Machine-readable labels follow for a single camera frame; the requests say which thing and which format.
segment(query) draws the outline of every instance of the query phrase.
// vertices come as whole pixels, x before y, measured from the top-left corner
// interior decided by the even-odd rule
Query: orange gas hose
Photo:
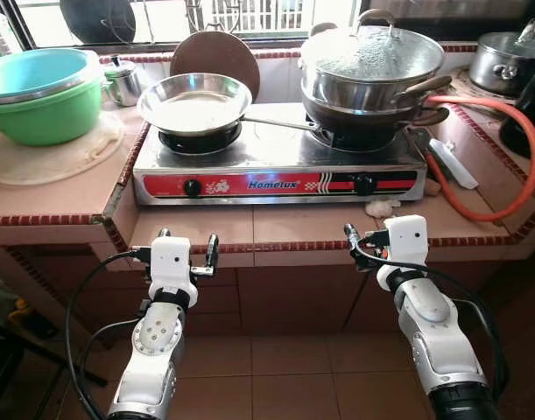
[[[504,210],[495,213],[476,213],[467,207],[465,207],[455,196],[454,192],[450,188],[446,178],[440,171],[440,168],[434,159],[433,155],[427,150],[425,152],[426,161],[433,171],[436,179],[438,179],[442,186],[442,191],[448,203],[462,216],[474,221],[498,221],[510,214],[515,213],[533,194],[535,189],[535,127],[528,119],[526,115],[520,112],[518,109],[508,105],[506,103],[496,101],[487,98],[463,98],[460,96],[448,96],[448,95],[435,95],[427,98],[429,102],[435,103],[470,103],[474,105],[481,105],[488,108],[497,109],[504,112],[506,115],[514,118],[524,130],[524,133],[528,137],[528,143],[530,144],[530,174],[526,180],[524,187],[520,194],[516,197],[509,206]]]

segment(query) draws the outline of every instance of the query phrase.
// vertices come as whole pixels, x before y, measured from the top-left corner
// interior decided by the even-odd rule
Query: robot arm
[[[175,367],[182,354],[187,309],[197,303],[197,276],[212,276],[218,238],[209,240],[205,267],[191,267],[187,238],[163,229],[147,252],[151,304],[131,337],[130,361],[109,407],[108,419],[166,420],[175,390]]]
[[[424,265],[428,252],[426,220],[421,216],[388,219],[386,229],[367,233],[387,260]],[[365,265],[357,252],[360,237],[345,227],[351,255]],[[380,286],[393,294],[399,327],[412,347],[413,362],[423,389],[440,420],[498,420],[487,380],[473,347],[458,326],[458,311],[422,270],[384,264],[377,272]]]

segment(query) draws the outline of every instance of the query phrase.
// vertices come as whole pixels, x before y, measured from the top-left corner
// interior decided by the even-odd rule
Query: plastic bowl
[[[97,54],[47,48],[0,57],[0,103],[52,95],[91,81],[101,72]]]
[[[0,131],[27,146],[60,144],[82,136],[98,121],[102,77],[45,98],[0,105]]]

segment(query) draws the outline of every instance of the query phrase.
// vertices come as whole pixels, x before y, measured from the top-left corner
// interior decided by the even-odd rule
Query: stainless steel stove
[[[248,116],[304,121],[301,103],[255,104]],[[242,122],[224,149],[183,154],[151,127],[133,168],[141,205],[328,203],[419,200],[426,162],[415,145],[428,132],[400,131],[383,148],[344,151],[331,133]]]

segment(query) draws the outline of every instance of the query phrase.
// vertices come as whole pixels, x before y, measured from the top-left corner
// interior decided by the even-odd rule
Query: green bowl
[[[0,131],[26,146],[65,143],[94,128],[101,100],[101,78],[96,77],[44,98],[0,104]]]

